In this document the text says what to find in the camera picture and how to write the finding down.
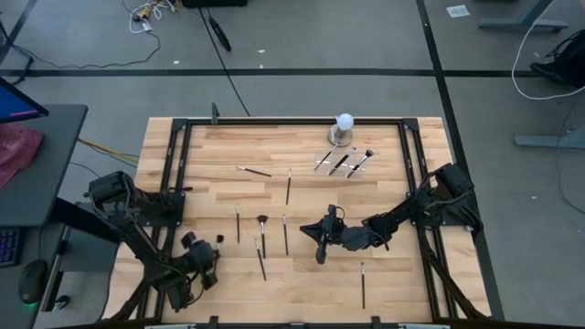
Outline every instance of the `white ball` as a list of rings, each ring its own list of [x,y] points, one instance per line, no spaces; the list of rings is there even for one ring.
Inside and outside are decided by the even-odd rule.
[[[342,131],[348,131],[354,126],[354,117],[352,117],[351,114],[343,113],[336,117],[336,119],[337,126]]]

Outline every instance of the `black desk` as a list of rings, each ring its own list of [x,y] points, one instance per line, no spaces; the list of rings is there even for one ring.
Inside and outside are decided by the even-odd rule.
[[[26,306],[18,298],[18,279],[30,261],[39,258],[39,226],[48,222],[69,159],[88,108],[84,105],[49,105],[50,115],[21,122],[43,133],[35,160],[0,189],[0,226],[31,227],[25,232],[20,265],[0,270],[0,314],[2,327],[32,327],[38,305]],[[50,265],[57,249],[61,225],[47,224],[42,230],[40,258]]]

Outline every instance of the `white cable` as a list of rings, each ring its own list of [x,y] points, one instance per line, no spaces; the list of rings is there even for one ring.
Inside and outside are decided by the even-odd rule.
[[[561,97],[568,97],[568,96],[573,96],[577,93],[582,92],[583,90],[585,90],[585,86],[583,86],[582,88],[575,90],[573,92],[570,93],[566,93],[566,94],[560,94],[560,95],[552,95],[552,96],[547,96],[547,97],[533,97],[533,96],[528,96],[526,95],[523,91],[520,90],[520,88],[518,87],[518,84],[516,83],[516,77],[514,76],[514,72],[516,71],[516,65],[518,64],[518,59],[520,58],[520,54],[522,53],[522,48],[524,47],[524,43],[527,41],[528,35],[530,34],[530,32],[532,32],[532,29],[537,25],[538,21],[540,20],[540,18],[542,16],[544,16],[547,11],[549,10],[549,8],[555,3],[556,0],[553,0],[550,5],[548,5],[547,9],[545,9],[542,14],[540,14],[540,16],[534,21],[534,23],[532,23],[532,26],[528,29],[528,32],[526,32],[526,35],[524,36],[524,38],[522,39],[522,43],[520,43],[520,48],[518,49],[518,53],[516,54],[516,60],[514,61],[514,66],[512,67],[512,81],[514,82],[514,86],[516,87],[516,90],[518,90],[518,92],[520,93],[520,95],[528,98],[529,100],[532,101],[547,101],[547,100],[553,100],[556,98],[561,98]]]
[[[143,33],[143,32],[149,31],[149,30],[148,30],[148,29],[146,29],[146,28],[143,28],[143,29],[141,29],[141,30],[138,30],[138,31],[134,31],[134,30],[132,29],[132,22],[133,22],[133,18],[134,18],[134,13],[136,13],[136,12],[138,11],[138,9],[140,9],[140,8],[144,8],[144,7],[148,6],[148,5],[150,5],[150,4],[151,4],[153,1],[154,1],[154,0],[148,1],[148,2],[146,2],[146,4],[144,4],[144,5],[140,5],[140,6],[136,7],[136,8],[135,8],[135,9],[134,9],[134,10],[131,12],[131,14],[130,14],[130,21],[129,21],[129,24],[128,24],[128,28],[130,29],[130,32],[132,32],[132,33],[134,33],[134,34],[138,34],[138,33]],[[162,8],[167,8],[168,6],[167,6],[167,5],[160,4],[160,3],[159,3],[159,4],[156,4],[156,5],[154,5],[154,7],[153,7],[153,13],[154,13],[154,17],[155,17],[156,19],[158,19],[158,20],[160,20],[161,18],[163,18],[163,12],[161,12],[161,10],[159,9],[159,7],[162,7]],[[148,25],[148,26],[150,27],[150,30],[152,30],[152,29],[153,29],[153,28],[150,26],[150,24],[148,23],[148,21],[147,21],[147,20],[143,20],[143,23],[144,23],[144,24],[146,24],[146,25]]]

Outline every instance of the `keyboard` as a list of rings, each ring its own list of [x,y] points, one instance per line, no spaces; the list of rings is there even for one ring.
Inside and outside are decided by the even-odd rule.
[[[0,228],[0,269],[18,265],[22,240],[22,229]]]

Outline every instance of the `computer mouse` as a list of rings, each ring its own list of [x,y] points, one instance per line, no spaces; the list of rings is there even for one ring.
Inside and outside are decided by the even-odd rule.
[[[29,262],[20,274],[18,296],[25,304],[40,301],[47,285],[47,262],[34,260]]]

